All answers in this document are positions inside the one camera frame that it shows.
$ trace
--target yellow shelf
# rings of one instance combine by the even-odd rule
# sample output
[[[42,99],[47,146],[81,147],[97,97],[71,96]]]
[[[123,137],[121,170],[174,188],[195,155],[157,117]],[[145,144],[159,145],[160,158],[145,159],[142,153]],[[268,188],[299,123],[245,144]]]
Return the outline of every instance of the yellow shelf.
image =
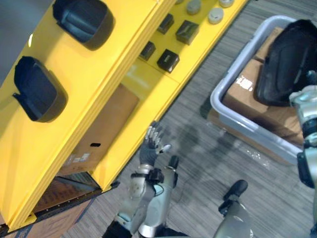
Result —
[[[33,122],[12,97],[14,66],[0,89],[0,212],[10,231],[30,223],[37,201],[174,2],[107,0],[115,27],[96,51],[58,27],[48,9],[14,65],[22,56],[39,59],[59,79],[68,102],[54,121]]]
[[[193,16],[186,13],[188,1],[185,0],[171,9],[170,13],[174,16],[175,23],[165,35],[156,31],[150,38],[156,47],[150,59],[137,59],[123,78],[122,83],[141,101],[108,153],[92,172],[93,178],[104,191],[110,189],[109,185],[137,150],[148,125],[159,119],[168,109],[247,2],[235,0],[233,6],[224,8],[223,20],[218,25],[211,25],[207,15],[213,7],[219,7],[218,1],[203,0],[201,12]],[[175,36],[175,32],[185,19],[200,25],[199,33],[190,46],[177,41]],[[180,57],[180,62],[171,74],[158,68],[156,63],[165,49],[177,53]]]

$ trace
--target robotic arm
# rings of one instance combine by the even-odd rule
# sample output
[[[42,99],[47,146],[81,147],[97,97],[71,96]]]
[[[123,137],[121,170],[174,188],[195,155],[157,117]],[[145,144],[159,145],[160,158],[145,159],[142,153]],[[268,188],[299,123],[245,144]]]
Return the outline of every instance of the robotic arm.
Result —
[[[164,181],[161,170],[154,168],[155,160],[160,153],[171,147],[160,146],[161,131],[157,122],[153,122],[148,128],[140,149],[140,166],[131,175],[129,197],[108,227],[104,238],[130,238],[144,222],[149,203],[156,195],[154,185]]]
[[[316,72],[309,71],[307,77],[316,82]],[[315,189],[314,224],[317,224],[317,85],[292,93],[290,103],[297,111],[304,137],[304,150],[297,155],[299,176],[305,185]]]

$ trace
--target cardboard box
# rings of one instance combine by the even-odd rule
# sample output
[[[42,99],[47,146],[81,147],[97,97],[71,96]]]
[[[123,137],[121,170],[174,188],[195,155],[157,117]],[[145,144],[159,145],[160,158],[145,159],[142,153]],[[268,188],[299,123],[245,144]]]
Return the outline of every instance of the cardboard box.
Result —
[[[79,186],[63,183],[54,179],[36,204],[33,212],[44,211],[89,192],[91,192],[91,190],[86,190]]]
[[[302,130],[294,108],[266,106],[255,100],[254,89],[261,66],[261,62],[250,60],[228,89],[223,104],[281,138],[302,145]]]
[[[269,48],[271,44],[274,42],[276,37],[283,31],[280,27],[275,27],[272,31],[272,33],[268,36],[268,38],[264,41],[260,49],[257,51],[257,53],[254,56],[255,60],[258,60],[260,62],[264,62],[265,57],[268,54]]]
[[[60,238],[80,220],[90,205],[91,200],[86,201],[46,220],[22,228],[6,238]]]
[[[2,217],[1,214],[0,214],[0,225],[2,225],[2,224],[4,224],[4,223],[5,223],[5,221],[4,221],[3,217]]]
[[[277,154],[275,154],[274,152],[270,151],[266,147],[263,147],[262,145],[258,144],[254,140],[246,137],[244,134],[236,131],[235,129],[233,129],[231,127],[226,126],[225,124],[223,124],[219,120],[219,113],[216,112],[214,109],[210,110],[210,112],[208,114],[208,120],[211,121],[213,124],[215,124],[215,125],[217,125],[217,126],[219,126],[221,128],[224,128],[227,132],[229,132],[230,134],[232,134],[235,137],[239,138],[240,140],[245,141],[249,145],[251,145],[254,148],[256,148],[257,150],[259,150],[260,152],[263,152],[264,154],[269,155],[270,157],[272,157],[277,162],[279,162],[281,164],[285,164],[285,165],[291,165],[288,161],[284,160],[282,157],[278,156]]]
[[[93,170],[120,133],[139,99],[119,85],[57,175]]]

